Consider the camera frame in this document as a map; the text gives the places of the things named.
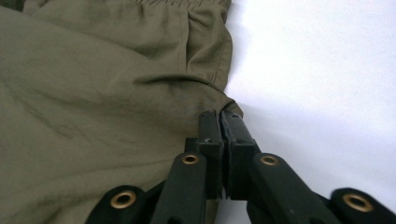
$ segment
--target olive green fabric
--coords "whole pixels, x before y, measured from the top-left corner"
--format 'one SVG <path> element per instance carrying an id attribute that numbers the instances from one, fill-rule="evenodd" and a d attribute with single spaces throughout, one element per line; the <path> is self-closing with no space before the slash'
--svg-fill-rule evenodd
<path id="1" fill-rule="evenodd" d="M 0 7 L 0 223 L 84 223 L 108 190 L 163 181 L 201 112 L 241 113 L 223 93 L 229 5 Z"/>

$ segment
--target white surface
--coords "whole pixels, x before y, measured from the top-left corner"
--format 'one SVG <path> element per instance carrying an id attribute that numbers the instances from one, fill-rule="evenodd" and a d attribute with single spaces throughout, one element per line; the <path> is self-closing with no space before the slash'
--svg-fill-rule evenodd
<path id="1" fill-rule="evenodd" d="M 264 152 L 315 192 L 352 187 L 396 212 L 396 2 L 233 0 L 227 94 Z M 223 202 L 217 224 L 250 223 Z"/>

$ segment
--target pants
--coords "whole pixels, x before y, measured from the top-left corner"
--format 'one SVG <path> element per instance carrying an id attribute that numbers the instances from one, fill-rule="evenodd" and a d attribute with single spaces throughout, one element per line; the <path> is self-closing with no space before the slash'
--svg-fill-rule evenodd
<path id="1" fill-rule="evenodd" d="M 108 190 L 165 180 L 185 138 L 197 136 L 201 112 L 241 113 L 223 93 L 229 5 L 1 7 L 0 223 L 84 223 Z"/>

